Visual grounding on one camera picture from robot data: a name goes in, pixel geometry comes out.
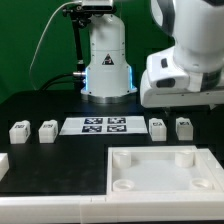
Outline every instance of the white cube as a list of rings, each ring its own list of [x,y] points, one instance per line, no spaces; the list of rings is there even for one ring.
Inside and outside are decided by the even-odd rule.
[[[162,119],[149,120],[149,133],[152,141],[166,141],[167,128]]]
[[[24,144],[30,136],[30,122],[16,122],[9,131],[11,144]]]
[[[39,129],[40,143],[54,143],[58,135],[58,122],[55,120],[45,121]]]
[[[194,128],[188,118],[177,118],[176,119],[176,133],[180,141],[192,141],[193,140]]]

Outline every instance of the white cylindrical robot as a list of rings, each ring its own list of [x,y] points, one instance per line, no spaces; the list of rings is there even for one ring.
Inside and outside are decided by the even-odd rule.
[[[153,94],[174,101],[160,105],[164,101],[159,100],[158,106],[223,103],[223,93],[215,99],[210,91],[214,94],[214,88],[223,85],[224,0],[151,0],[151,9],[157,25],[175,38],[175,46],[148,57],[142,104],[150,107]],[[202,100],[191,94],[197,92],[202,92]]]
[[[132,68],[125,59],[123,22],[112,14],[93,15],[90,45],[91,62],[86,68],[83,98],[97,103],[117,103],[136,92]]]

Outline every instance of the green wall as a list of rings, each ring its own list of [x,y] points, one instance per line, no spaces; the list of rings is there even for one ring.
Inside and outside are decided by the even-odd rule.
[[[29,67],[39,38],[52,13],[65,0],[0,0],[0,102],[15,92],[31,90]],[[126,25],[126,58],[139,86],[146,58],[173,44],[154,24],[149,0],[117,3]],[[88,29],[81,31],[85,61],[89,62]],[[76,71],[75,46],[69,18],[58,13],[41,45],[33,68],[37,86],[55,75]],[[64,84],[54,88],[70,89]]]

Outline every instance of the blue light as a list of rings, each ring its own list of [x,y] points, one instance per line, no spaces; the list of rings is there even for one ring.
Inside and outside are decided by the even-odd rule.
[[[133,86],[133,70],[131,66],[129,68],[129,72],[130,72],[130,87],[131,89],[135,89],[135,86]]]
[[[88,91],[89,90],[88,68],[86,68],[85,73],[86,73],[86,86],[85,86],[85,90]]]

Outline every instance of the black table surface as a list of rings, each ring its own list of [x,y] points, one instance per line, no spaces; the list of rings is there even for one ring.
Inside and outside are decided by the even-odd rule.
[[[20,92],[0,105],[0,153],[8,153],[10,169],[0,182],[0,196],[105,195],[108,147],[196,145],[209,148],[224,164],[224,106],[144,109],[139,98],[101,105],[81,100],[66,91]],[[161,118],[167,141],[153,142],[149,134],[60,136],[53,144],[40,144],[38,130],[44,121],[57,120],[59,131],[67,117],[144,116]],[[190,118],[193,141],[178,141],[176,118]],[[25,144],[11,145],[9,130],[17,121],[31,123]]]

